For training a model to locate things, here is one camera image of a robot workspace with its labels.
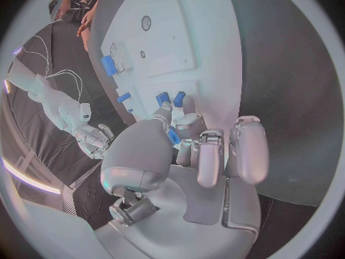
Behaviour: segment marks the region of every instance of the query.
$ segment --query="blue component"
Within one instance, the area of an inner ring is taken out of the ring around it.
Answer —
[[[167,136],[169,137],[169,139],[173,143],[173,145],[181,143],[180,138],[176,134],[176,129],[173,126],[170,126],[170,130],[169,130]]]
[[[185,97],[185,95],[186,95],[186,93],[182,92],[182,91],[176,95],[175,100],[174,100],[175,107],[177,107],[177,108],[183,107],[182,101],[183,101],[183,98]]]
[[[129,92],[127,92],[126,94],[119,96],[119,98],[117,98],[117,101],[118,102],[124,102],[125,100],[129,99],[130,97],[131,97],[131,95],[129,94]]]
[[[104,69],[109,77],[118,73],[115,63],[110,55],[104,56],[101,60],[102,60]]]
[[[163,92],[163,93],[160,93],[159,95],[157,95],[156,100],[157,100],[159,106],[162,106],[162,104],[164,102],[170,103],[169,95],[167,92]]]

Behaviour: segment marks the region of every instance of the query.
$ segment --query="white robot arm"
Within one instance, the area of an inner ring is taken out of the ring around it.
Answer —
[[[43,105],[44,113],[60,130],[73,135],[79,147],[92,159],[102,159],[114,138],[110,129],[87,124],[91,118],[90,104],[80,104],[66,93],[50,87],[48,80],[34,75],[17,58],[13,61],[7,80],[28,92],[29,98]]]

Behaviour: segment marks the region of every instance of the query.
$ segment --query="humanoid robot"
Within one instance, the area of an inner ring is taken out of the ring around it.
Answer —
[[[269,169],[265,130],[257,117],[240,117],[232,126],[224,168],[224,131],[207,129],[193,98],[186,96],[185,115],[176,123],[182,139],[178,164],[172,165],[169,103],[109,144],[114,137],[108,127],[88,125],[88,104],[53,90],[46,78],[34,75],[19,60],[13,61],[7,80],[42,103],[49,119],[76,137],[90,158],[103,159],[102,185],[121,197],[110,206],[115,229],[106,231],[106,237],[123,237],[150,258],[248,254],[260,228],[255,185]],[[109,248],[115,249],[118,242],[110,242]]]

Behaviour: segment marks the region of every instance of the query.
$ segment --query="person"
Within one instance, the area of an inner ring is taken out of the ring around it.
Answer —
[[[55,20],[78,24],[77,36],[82,36],[84,48],[88,52],[87,43],[90,37],[90,26],[95,15],[98,0],[63,0],[55,16]]]

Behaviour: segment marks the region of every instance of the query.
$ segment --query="white light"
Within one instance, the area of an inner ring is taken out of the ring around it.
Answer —
[[[12,167],[9,163],[7,163],[3,158],[2,158],[2,163],[3,166],[14,176],[16,176],[17,178],[19,178],[20,180],[23,180],[23,182],[26,182],[27,184],[30,184],[34,187],[40,188],[42,190],[51,192],[51,193],[55,193],[55,194],[61,194],[59,189],[50,187],[48,185],[42,184],[38,181],[33,180],[32,178],[27,177],[26,175],[22,174],[21,172],[19,172],[18,170],[16,170],[14,167]]]
[[[9,85],[9,82],[8,82],[7,80],[4,80],[3,84],[5,85],[6,93],[9,94],[9,93],[10,93],[10,85]]]

